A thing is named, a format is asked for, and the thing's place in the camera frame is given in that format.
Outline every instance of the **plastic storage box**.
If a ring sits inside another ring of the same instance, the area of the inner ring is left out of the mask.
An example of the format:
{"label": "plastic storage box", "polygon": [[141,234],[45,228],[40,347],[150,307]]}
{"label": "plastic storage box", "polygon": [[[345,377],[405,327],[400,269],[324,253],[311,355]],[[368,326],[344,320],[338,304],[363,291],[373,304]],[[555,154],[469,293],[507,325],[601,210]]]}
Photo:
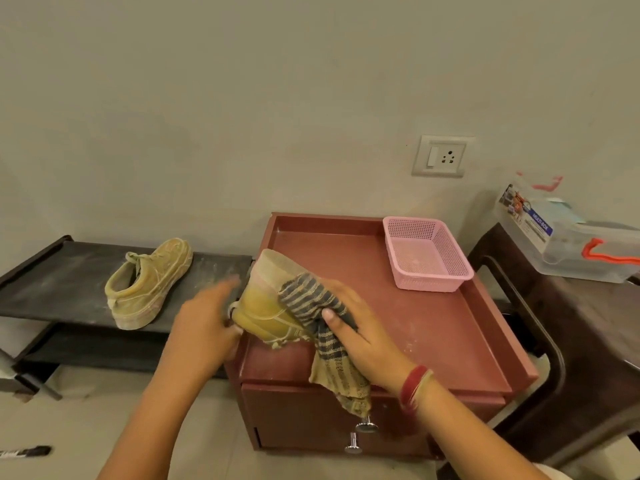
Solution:
{"label": "plastic storage box", "polygon": [[398,288],[453,292],[474,270],[444,222],[385,217],[385,241]]}
{"label": "plastic storage box", "polygon": [[584,218],[557,195],[562,177],[530,184],[518,173],[494,213],[542,274],[622,283],[640,271],[640,230]]}

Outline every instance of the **bracelet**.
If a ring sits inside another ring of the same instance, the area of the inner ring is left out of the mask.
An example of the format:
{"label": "bracelet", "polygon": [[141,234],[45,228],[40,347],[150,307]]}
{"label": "bracelet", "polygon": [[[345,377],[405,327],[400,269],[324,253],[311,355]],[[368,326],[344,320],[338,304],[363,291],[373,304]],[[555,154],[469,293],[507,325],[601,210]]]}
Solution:
{"label": "bracelet", "polygon": [[402,389],[400,391],[400,407],[409,416],[414,416],[418,405],[415,402],[415,396],[423,384],[429,377],[431,377],[432,371],[428,370],[423,365],[416,366],[407,376]]}

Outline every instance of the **left hand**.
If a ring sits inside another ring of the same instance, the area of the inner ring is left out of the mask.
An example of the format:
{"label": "left hand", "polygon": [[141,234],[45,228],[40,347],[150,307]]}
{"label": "left hand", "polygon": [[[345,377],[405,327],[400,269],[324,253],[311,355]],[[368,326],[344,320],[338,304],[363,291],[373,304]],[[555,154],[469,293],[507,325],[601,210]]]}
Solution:
{"label": "left hand", "polygon": [[237,325],[225,327],[222,306],[240,284],[237,276],[200,291],[186,301],[175,317],[166,341],[158,372],[172,379],[210,379],[222,362],[236,354],[243,331]]}

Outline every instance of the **plastic basket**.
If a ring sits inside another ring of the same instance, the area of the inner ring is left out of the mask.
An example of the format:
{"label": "plastic basket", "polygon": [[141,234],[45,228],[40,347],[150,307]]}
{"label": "plastic basket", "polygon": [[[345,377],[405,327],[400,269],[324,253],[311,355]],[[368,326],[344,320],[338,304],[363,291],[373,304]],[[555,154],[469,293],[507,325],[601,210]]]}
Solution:
{"label": "plastic basket", "polygon": [[474,270],[444,222],[385,217],[383,224],[398,288],[453,292],[473,278]]}

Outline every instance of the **red bangle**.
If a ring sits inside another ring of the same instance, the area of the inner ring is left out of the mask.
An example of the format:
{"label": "red bangle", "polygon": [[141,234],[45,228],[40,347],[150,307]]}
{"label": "red bangle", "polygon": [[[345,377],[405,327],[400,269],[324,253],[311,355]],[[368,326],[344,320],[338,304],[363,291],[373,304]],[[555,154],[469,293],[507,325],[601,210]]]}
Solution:
{"label": "red bangle", "polygon": [[407,376],[402,389],[400,391],[400,407],[405,413],[413,416],[415,414],[415,405],[413,404],[413,396],[415,395],[420,381],[427,373],[428,369],[423,365],[416,366]]}

